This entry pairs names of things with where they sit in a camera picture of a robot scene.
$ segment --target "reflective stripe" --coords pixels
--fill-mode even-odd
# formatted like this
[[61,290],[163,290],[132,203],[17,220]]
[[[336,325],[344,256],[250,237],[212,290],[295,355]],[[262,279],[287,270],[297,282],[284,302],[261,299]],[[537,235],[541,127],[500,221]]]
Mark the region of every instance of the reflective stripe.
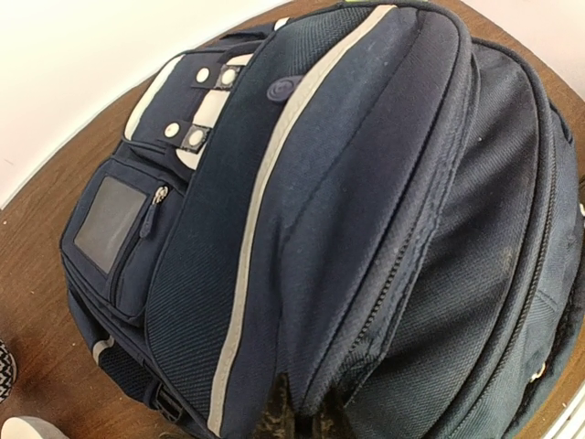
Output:
[[171,59],[166,63],[163,69],[160,71],[156,78],[154,78],[153,83],[150,84],[148,90],[143,94],[143,97],[140,98],[140,101],[136,104],[134,109],[132,110],[132,114],[128,118],[128,122],[126,123],[126,127],[124,128],[124,136],[128,140],[132,140],[132,136],[134,131],[136,131],[136,127],[140,122],[140,118],[143,117],[144,110],[146,107],[150,105],[150,102],[153,101],[154,96],[158,93],[159,90],[165,85],[166,80],[168,79],[169,75],[173,72],[176,65],[179,63],[181,59],[183,59],[184,55],[180,57],[176,57]]
[[384,16],[395,6],[378,6],[364,22],[352,33],[337,43],[327,54],[324,55],[304,76],[298,88],[286,103],[281,117],[279,118],[271,140],[262,159],[256,182],[252,191],[250,208],[246,219],[246,228],[239,252],[238,277],[234,292],[234,305],[231,312],[228,333],[219,356],[218,367],[213,377],[211,389],[211,401],[209,406],[209,418],[207,427],[211,432],[219,436],[223,421],[224,403],[228,387],[229,374],[238,352],[241,331],[248,293],[248,279],[250,271],[250,258],[254,231],[260,214],[262,197],[268,185],[271,172],[274,169],[279,154],[284,146],[289,132],[303,113],[304,108],[313,98],[319,86],[337,62],[351,49],[362,37],[364,37]]
[[108,338],[107,340],[100,340],[95,345],[93,345],[93,350],[92,350],[93,360],[95,361],[95,363],[98,366],[100,365],[101,353],[104,350],[111,348],[114,343],[115,343],[115,340],[113,339],[112,336],[110,336],[110,338]]
[[245,66],[254,56],[253,53],[249,53],[248,55],[240,55],[236,58],[230,59],[226,65],[228,66]]

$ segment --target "wooden table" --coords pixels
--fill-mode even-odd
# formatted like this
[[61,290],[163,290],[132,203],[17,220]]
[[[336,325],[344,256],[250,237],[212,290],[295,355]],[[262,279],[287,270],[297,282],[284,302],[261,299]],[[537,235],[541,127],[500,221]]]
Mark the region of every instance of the wooden table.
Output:
[[[243,26],[298,16],[332,3],[298,0]],[[473,35],[504,43],[527,58],[567,117],[578,145],[585,148],[585,103],[574,91],[470,7],[458,0],[437,3],[459,14]],[[136,87],[104,110],[0,214],[0,336],[20,367],[13,395],[0,406],[0,423],[9,416],[40,416],[72,439],[154,439],[171,430],[157,413],[124,397],[93,363],[69,317],[58,253],[59,235],[75,201],[93,170],[118,142],[122,125],[144,88],[145,84]],[[580,173],[585,174],[582,151]],[[584,379],[585,337],[581,334],[557,388],[520,437],[541,437]]]

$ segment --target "backpack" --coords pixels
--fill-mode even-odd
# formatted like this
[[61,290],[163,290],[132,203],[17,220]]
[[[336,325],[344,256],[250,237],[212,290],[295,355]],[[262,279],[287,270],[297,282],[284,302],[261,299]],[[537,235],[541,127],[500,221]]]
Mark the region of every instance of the backpack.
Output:
[[331,392],[358,438],[512,437],[580,330],[581,211],[529,65],[345,3],[167,62],[60,247],[97,364],[197,438],[317,437]]

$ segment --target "zipper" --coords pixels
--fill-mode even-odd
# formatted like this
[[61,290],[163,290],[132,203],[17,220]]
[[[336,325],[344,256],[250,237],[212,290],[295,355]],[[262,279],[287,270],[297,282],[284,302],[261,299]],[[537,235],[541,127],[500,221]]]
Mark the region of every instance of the zipper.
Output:
[[[170,190],[168,186],[161,186],[159,187],[152,198],[150,206],[146,210],[144,218],[142,220],[142,224],[140,226],[139,232],[134,232],[130,242],[124,249],[122,256],[120,257],[120,261],[128,261],[134,250],[138,247],[138,243],[141,240],[147,239],[154,231],[156,226],[156,217],[158,210],[160,209],[161,204],[165,201],[166,197],[168,197]],[[111,283],[111,291],[110,291],[110,303],[113,306],[116,306],[116,299],[118,297],[118,290],[120,289],[120,276],[122,274],[123,267],[125,263],[118,263],[116,267],[116,271],[112,276],[112,283]]]
[[362,339],[366,335],[367,331],[372,326],[372,323],[374,323],[374,320],[376,319],[376,316],[378,315],[378,311],[382,307],[382,304],[384,303],[384,300],[386,299],[386,296],[388,295],[388,291],[390,291],[390,287],[392,286],[392,284],[394,282],[394,278],[396,277],[396,273],[399,270],[400,264],[402,263],[402,260],[404,259],[404,255],[406,254],[406,250],[409,247],[410,238],[412,238],[412,234],[414,233],[415,226],[416,225],[413,225],[410,228],[409,234],[406,237],[406,240],[404,241],[404,243],[400,247],[399,253],[396,257],[396,261],[394,261],[394,263],[392,264],[392,268],[390,269],[390,271],[388,273],[388,276],[386,278],[386,282],[384,282],[384,286],[382,287],[382,289],[378,293],[378,299],[374,303],[372,310],[370,311],[369,315],[367,316],[366,323],[359,330],[359,333],[357,334],[357,337],[354,340],[354,343],[351,345],[351,348],[349,349],[348,355],[351,354],[357,348],[357,345],[359,345],[359,342],[362,341]]

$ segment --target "nylon fabric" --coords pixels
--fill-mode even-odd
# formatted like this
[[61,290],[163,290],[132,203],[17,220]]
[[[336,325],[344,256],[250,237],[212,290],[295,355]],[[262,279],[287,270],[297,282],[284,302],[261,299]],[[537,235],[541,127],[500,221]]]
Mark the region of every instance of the nylon fabric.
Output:
[[[147,306],[147,337],[162,373],[205,417],[229,326],[252,186],[282,110],[265,103],[266,90],[283,76],[306,73],[301,69],[312,66],[370,11],[358,10],[332,12],[339,28],[320,38],[329,29],[320,16],[283,27],[240,73],[158,268]],[[305,45],[313,41],[306,35],[314,38],[314,48],[298,53],[297,38]]]
[[[534,98],[519,67],[480,52],[480,111],[441,225],[390,352],[348,407],[358,437],[429,431],[477,361],[516,268],[536,176],[537,128],[530,113],[515,108],[534,107]],[[508,218],[515,221],[502,228]]]

